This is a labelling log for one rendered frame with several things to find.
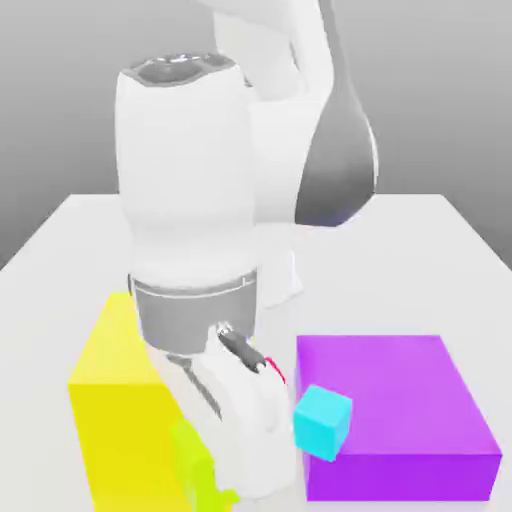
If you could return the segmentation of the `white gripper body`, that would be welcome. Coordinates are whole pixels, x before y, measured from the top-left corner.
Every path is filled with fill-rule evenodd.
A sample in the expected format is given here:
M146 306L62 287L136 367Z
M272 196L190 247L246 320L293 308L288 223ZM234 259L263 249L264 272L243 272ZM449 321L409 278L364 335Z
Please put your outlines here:
M297 454L283 376L268 358L254 363L225 349L168 355L164 382L209 450L218 487L256 500L293 484Z

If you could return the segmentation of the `small lime green cube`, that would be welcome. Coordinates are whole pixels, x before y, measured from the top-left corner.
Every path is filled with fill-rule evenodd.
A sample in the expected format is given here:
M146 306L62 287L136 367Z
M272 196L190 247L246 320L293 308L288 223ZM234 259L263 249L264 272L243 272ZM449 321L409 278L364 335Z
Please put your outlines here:
M219 490L215 478L214 459L200 436L186 419L171 426L175 444L176 467L183 482L192 512L233 512L239 502L232 489Z

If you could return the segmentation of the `small cyan cube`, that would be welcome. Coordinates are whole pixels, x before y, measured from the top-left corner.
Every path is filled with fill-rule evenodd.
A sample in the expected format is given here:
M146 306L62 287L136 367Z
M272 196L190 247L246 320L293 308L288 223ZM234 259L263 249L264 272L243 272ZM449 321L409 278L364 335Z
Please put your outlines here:
M303 452L333 462L349 430L353 402L318 385L310 385L293 413L296 446Z

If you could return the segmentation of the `large yellow box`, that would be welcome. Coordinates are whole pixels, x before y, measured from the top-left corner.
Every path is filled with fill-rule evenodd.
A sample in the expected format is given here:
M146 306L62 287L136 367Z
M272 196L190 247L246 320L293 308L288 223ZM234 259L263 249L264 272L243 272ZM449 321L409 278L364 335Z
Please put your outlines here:
M149 360L128 293L107 299L68 392L94 512L191 512L169 431L181 412Z

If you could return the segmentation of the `large purple box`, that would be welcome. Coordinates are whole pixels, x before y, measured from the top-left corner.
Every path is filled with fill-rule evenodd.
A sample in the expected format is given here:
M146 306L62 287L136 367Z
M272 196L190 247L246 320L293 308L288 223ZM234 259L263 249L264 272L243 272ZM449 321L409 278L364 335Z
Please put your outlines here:
M308 501L486 501L502 452L438 336L300 336L296 392L351 399L332 462L303 456Z

